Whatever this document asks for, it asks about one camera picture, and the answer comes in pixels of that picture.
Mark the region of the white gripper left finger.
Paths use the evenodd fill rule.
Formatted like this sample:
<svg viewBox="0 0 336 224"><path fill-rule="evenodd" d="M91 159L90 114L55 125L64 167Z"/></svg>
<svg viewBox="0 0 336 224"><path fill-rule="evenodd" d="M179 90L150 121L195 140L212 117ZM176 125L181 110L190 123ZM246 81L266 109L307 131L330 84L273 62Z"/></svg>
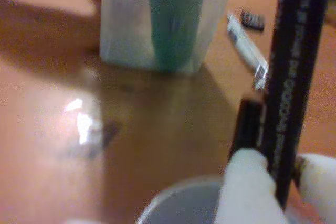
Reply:
<svg viewBox="0 0 336 224"><path fill-rule="evenodd" d="M215 223L288 223L275 199L267 159L255 149L235 152L226 166Z"/></svg>

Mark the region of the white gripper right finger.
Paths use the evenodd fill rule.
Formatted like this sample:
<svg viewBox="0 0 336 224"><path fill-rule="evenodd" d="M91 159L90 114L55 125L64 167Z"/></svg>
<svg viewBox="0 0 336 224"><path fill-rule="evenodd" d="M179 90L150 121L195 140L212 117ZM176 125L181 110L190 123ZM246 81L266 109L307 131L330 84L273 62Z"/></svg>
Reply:
<svg viewBox="0 0 336 224"><path fill-rule="evenodd" d="M335 223L335 158L318 154L297 157L297 186L324 223Z"/></svg>

